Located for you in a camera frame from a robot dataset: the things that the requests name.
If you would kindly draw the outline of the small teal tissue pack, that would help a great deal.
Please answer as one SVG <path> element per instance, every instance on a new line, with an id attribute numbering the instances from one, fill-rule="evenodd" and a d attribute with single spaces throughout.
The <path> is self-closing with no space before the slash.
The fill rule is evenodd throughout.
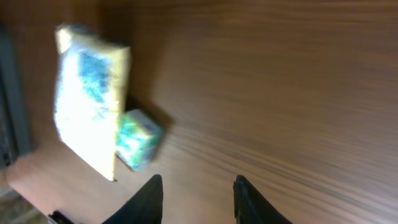
<path id="1" fill-rule="evenodd" d="M 116 154 L 131 170 L 142 169 L 155 156 L 164 129 L 139 109 L 123 114 Z"/>

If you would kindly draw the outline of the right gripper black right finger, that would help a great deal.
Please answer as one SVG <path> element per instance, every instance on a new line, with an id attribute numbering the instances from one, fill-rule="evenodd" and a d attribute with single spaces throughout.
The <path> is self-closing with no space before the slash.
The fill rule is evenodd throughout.
<path id="1" fill-rule="evenodd" d="M 243 175 L 233 184 L 237 224 L 292 224 Z"/>

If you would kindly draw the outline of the cream snack bag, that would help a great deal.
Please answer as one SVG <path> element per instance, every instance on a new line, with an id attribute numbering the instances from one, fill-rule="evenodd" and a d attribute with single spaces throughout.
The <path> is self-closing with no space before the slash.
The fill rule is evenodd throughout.
<path id="1" fill-rule="evenodd" d="M 53 120 L 58 136 L 95 171 L 113 181 L 131 48 L 70 24 L 56 28 L 55 40 L 58 73 Z"/>

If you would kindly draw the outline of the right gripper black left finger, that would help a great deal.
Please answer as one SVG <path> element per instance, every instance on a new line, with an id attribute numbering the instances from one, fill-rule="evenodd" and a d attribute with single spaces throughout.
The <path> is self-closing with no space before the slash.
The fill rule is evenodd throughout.
<path id="1" fill-rule="evenodd" d="M 161 224 L 163 199 L 162 177 L 153 175 L 103 224 Z"/>

